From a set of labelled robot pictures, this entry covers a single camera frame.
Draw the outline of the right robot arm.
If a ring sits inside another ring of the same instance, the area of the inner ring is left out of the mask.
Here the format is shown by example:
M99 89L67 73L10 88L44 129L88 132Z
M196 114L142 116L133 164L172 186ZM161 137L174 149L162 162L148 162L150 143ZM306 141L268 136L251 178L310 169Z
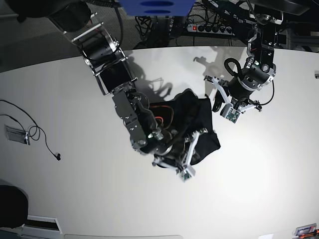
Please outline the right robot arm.
M155 116L148 98L135 87L136 76L116 40L85 0L10 0L21 18L48 18L75 45L103 95L112 94L115 110L130 134L133 149L154 156L153 166L194 174L191 160L199 133L171 129Z

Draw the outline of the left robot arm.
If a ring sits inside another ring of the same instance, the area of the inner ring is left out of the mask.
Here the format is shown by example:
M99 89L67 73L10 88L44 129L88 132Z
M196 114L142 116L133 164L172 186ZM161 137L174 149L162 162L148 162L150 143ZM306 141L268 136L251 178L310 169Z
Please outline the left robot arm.
M272 84L276 75L276 65L273 62L274 46L277 35L281 31L295 24L289 20L282 22L274 14L279 12L292 12L288 1L276 0L273 3L256 1L257 9L252 7L248 0L248 10L243 10L240 3L226 3L218 0L204 0L203 5L216 15L221 17L226 26L231 27L232 32L242 42L247 44L247 59L244 66L238 60L227 58L224 61L225 70L232 76L232 80L206 76L204 79L212 83L216 89L213 112L236 123L239 117L250 109L261 111L264 104L250 99L250 96L264 86ZM155 154L154 165L168 167L169 162L179 169L187 170L198 164L210 153L218 150L220 144L216 133L211 126L204 123L212 123L211 117L204 117L200 111L210 105L208 99L199 99L192 90L187 89L179 94L185 102L182 108L186 111L183 131L173 139L184 146L172 157Z

